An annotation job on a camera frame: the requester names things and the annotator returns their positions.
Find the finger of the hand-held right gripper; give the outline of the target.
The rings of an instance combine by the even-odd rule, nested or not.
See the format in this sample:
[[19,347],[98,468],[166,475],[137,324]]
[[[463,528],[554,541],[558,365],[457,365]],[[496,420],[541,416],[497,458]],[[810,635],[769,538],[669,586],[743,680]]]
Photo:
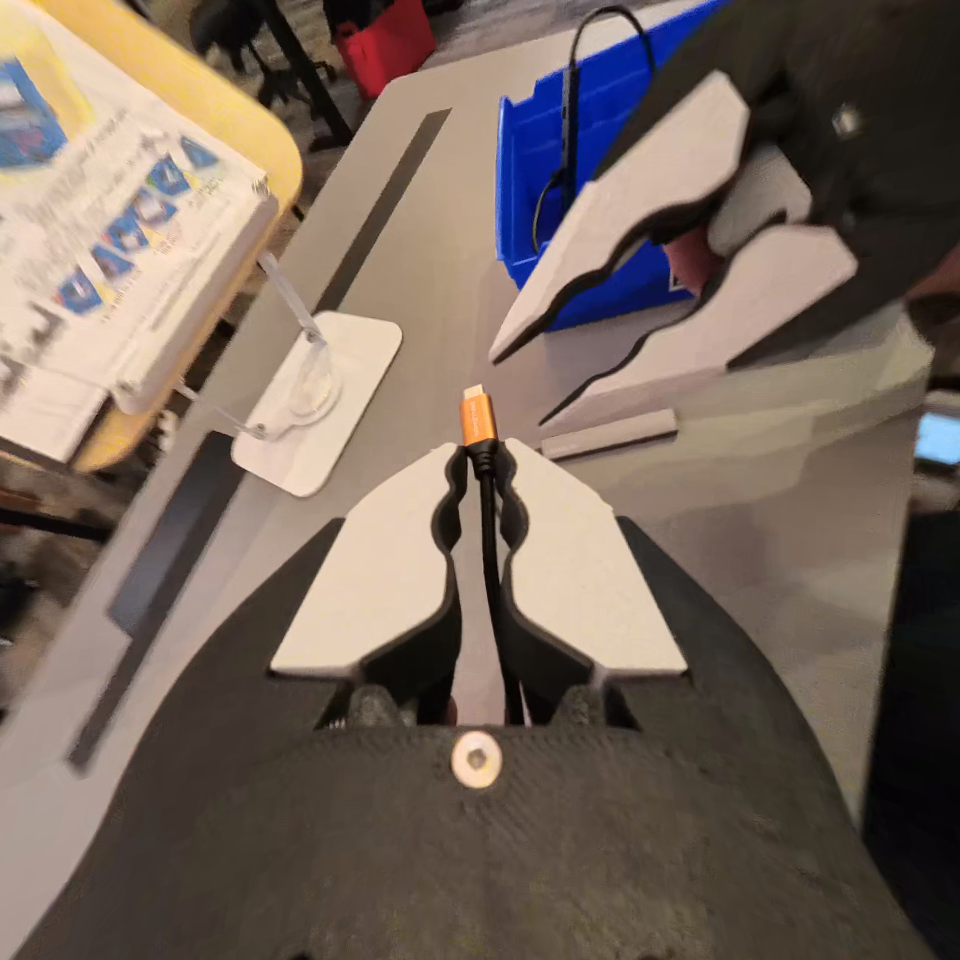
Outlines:
[[587,182],[510,308],[489,349],[498,365],[544,333],[562,310],[601,286],[644,242],[686,234],[706,219],[743,164],[750,128],[782,137],[810,98],[781,75],[755,110],[713,72],[604,173]]
[[674,408],[741,354],[852,279],[858,260],[828,226],[767,226],[727,262],[710,296],[646,335],[547,414],[542,428],[591,428]]

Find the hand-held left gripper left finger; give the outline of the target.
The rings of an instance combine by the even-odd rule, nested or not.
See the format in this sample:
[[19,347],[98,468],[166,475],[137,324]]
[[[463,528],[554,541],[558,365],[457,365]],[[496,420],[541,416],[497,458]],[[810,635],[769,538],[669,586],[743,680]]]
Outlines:
[[270,660],[278,678],[377,686],[419,724],[449,719],[463,617],[452,552],[467,455],[446,442],[346,515]]

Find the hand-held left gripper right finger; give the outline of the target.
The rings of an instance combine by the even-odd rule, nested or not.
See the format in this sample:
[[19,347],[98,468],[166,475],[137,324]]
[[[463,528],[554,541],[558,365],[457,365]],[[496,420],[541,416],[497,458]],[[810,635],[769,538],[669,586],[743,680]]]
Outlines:
[[689,665],[615,510],[516,438],[496,457],[498,635],[534,724],[575,688],[674,682]]

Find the blue plastic bin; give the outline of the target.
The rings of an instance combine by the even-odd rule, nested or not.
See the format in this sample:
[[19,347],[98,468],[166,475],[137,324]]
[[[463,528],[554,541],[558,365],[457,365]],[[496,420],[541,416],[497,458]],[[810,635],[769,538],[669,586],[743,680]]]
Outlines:
[[[499,107],[495,164],[495,243],[498,259],[521,289],[562,220],[559,187],[545,192],[562,164],[562,103],[569,57],[542,75],[532,94]],[[582,188],[615,142],[650,85],[644,41],[633,28],[622,41],[594,54],[577,54],[580,68],[577,187]],[[548,331],[567,330],[649,308],[684,304],[664,251],[642,246],[603,285],[570,301]]]

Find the grey usb hub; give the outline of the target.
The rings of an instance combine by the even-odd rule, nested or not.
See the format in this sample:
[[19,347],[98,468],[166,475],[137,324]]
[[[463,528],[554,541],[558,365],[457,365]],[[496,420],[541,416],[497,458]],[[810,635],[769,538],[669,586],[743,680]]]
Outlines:
[[560,184],[566,193],[577,190],[580,66],[571,59],[563,73],[560,96]]
[[671,440],[677,436],[678,430],[675,412],[666,409],[544,438],[539,450],[548,460],[566,461]]

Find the black usb-c cable orange plug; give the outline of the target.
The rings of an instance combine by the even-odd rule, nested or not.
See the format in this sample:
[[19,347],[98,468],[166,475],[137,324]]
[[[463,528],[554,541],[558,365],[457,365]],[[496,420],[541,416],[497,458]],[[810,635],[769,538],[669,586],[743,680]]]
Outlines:
[[504,653],[500,622],[501,599],[498,565],[498,426],[494,405],[482,385],[463,391],[460,403],[462,445],[479,487],[481,549],[486,606],[505,695],[506,723],[525,724],[522,689]]

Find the white document stand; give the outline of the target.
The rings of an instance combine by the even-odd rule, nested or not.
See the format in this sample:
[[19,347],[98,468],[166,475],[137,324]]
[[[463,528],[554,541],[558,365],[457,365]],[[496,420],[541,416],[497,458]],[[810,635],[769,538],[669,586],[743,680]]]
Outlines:
[[[402,342],[399,327],[386,320],[313,313],[283,276],[267,250],[256,262],[299,326],[293,345],[246,419],[222,411],[236,438],[233,461],[273,486],[299,498],[324,486]],[[174,386],[190,400],[198,395],[183,378]],[[105,402],[92,426],[111,408]],[[54,461],[2,438],[2,451],[44,465]]]

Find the smartphone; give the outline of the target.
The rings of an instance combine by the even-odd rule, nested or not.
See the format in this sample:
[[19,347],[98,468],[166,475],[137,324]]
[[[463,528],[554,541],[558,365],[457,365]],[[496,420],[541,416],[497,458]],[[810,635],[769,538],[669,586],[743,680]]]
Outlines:
[[914,446],[916,470],[926,474],[956,474],[959,469],[959,411],[930,410],[921,414]]

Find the red fabric bag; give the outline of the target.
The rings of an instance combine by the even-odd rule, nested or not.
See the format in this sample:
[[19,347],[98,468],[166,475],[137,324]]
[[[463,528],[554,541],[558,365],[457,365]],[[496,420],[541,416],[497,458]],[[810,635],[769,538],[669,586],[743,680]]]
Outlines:
[[333,42],[361,97],[374,101],[394,80],[417,72],[437,40],[422,1],[394,1],[365,29],[343,23]]

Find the printed instruction sheet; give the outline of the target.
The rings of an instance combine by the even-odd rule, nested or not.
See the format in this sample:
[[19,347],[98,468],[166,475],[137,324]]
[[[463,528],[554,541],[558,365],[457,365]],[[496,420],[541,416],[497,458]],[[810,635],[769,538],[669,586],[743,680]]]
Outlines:
[[2,439],[69,462],[144,411],[278,211],[266,174],[2,2]]

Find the black office chair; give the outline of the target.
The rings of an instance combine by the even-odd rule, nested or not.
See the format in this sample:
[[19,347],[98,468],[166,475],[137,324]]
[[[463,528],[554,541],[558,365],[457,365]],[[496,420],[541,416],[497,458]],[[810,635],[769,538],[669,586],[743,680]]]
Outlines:
[[246,73],[243,51],[251,53],[264,75],[270,68],[255,47],[266,19],[253,2],[199,1],[188,17],[189,39],[194,51],[204,57],[216,46],[224,52],[234,70]]

